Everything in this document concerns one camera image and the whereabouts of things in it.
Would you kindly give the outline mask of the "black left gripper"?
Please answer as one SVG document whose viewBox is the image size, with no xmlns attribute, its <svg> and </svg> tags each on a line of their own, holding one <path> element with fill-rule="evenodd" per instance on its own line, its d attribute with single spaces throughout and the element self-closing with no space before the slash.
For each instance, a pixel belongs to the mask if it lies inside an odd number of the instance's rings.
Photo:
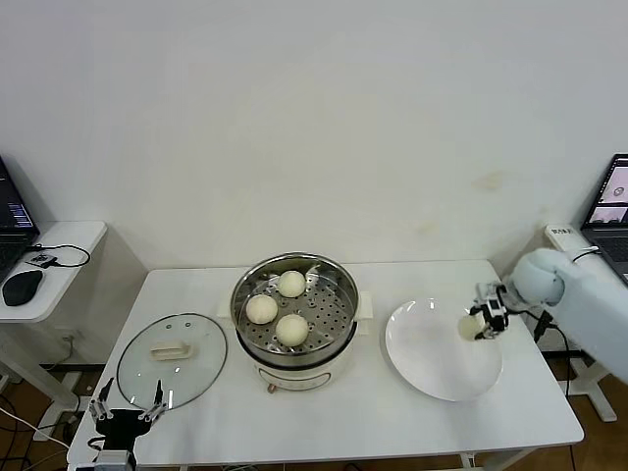
<svg viewBox="0 0 628 471">
<path fill-rule="evenodd" d="M 113 409 L 107 399 L 114 383 L 110 378 L 98 395 L 88 405 L 89 413 L 95 422 L 96 432 L 104 438 L 104 450 L 134 451 L 138 437 L 146 435 L 155 422 L 167 409 L 163 400 L 162 382 L 158 381 L 153 404 L 144 412 L 135 409 Z"/>
</svg>

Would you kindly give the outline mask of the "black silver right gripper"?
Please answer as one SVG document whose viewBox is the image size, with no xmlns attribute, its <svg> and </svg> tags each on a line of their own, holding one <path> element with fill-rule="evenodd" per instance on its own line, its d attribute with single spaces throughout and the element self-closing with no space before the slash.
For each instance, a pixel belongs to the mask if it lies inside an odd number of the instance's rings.
<svg viewBox="0 0 628 471">
<path fill-rule="evenodd" d="M 469 315 L 482 319 L 483 324 L 474 340 L 493 340 L 508 328 L 509 311 L 504 301 L 505 293 L 505 285 L 499 282 L 476 284 L 476 297 Z"/>
</svg>

